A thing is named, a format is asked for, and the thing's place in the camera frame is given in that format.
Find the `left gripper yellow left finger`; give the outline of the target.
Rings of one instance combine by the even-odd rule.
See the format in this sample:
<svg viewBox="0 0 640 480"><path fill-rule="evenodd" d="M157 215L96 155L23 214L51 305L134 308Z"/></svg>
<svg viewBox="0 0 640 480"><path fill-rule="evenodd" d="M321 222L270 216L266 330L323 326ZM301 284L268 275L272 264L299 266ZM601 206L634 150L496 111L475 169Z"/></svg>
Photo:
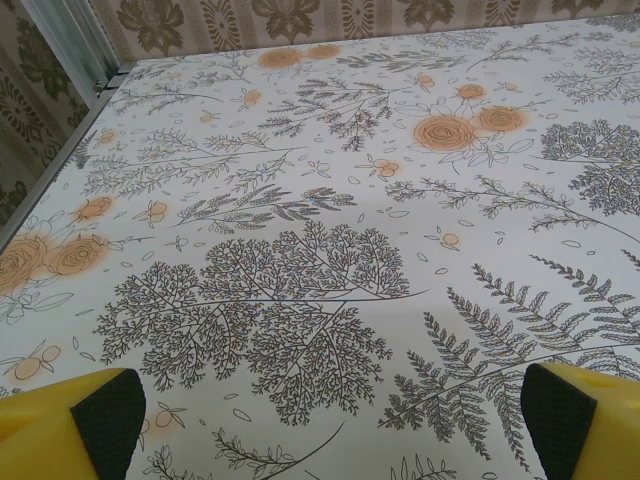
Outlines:
<svg viewBox="0 0 640 480"><path fill-rule="evenodd" d="M3 479L124 479L145 419L136 370L111 368L1 400Z"/></svg>

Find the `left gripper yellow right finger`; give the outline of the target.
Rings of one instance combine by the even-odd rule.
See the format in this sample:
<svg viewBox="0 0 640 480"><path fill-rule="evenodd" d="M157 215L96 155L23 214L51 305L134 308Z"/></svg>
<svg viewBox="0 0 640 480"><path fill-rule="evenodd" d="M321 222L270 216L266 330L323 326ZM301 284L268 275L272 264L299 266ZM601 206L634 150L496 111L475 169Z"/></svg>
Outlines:
<svg viewBox="0 0 640 480"><path fill-rule="evenodd" d="M559 363L531 364L521 410L548 479L639 478L639 383Z"/></svg>

